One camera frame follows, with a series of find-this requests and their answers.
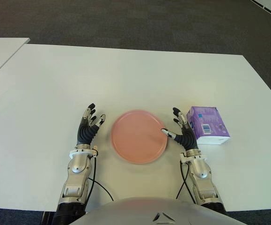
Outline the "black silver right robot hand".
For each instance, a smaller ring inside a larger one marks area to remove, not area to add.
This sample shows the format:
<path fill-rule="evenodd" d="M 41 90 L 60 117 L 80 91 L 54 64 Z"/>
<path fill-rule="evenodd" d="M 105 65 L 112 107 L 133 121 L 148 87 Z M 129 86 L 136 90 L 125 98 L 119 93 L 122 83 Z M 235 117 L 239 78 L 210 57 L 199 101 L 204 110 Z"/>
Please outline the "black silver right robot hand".
<path fill-rule="evenodd" d="M 176 118 L 173 119 L 175 123 L 181 128 L 181 135 L 175 134 L 174 132 L 169 131 L 166 128 L 162 128 L 161 131 L 173 139 L 175 142 L 183 146 L 186 152 L 186 156 L 200 155 L 200 150 L 198 149 L 198 144 L 196 136 L 189 125 L 188 120 L 185 115 L 176 107 L 173 107 L 173 114 Z"/>

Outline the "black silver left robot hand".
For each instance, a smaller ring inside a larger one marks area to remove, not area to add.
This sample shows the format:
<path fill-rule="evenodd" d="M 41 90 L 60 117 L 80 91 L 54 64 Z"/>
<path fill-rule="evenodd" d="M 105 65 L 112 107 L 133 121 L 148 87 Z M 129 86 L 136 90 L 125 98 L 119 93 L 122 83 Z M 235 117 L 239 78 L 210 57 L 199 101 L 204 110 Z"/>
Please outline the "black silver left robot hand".
<path fill-rule="evenodd" d="M 77 132 L 76 149 L 85 149 L 84 146 L 90 147 L 92 140 L 100 129 L 101 125 L 105 122 L 106 115 L 102 114 L 99 118 L 93 116 L 95 113 L 95 104 L 90 104 L 79 124 Z"/>

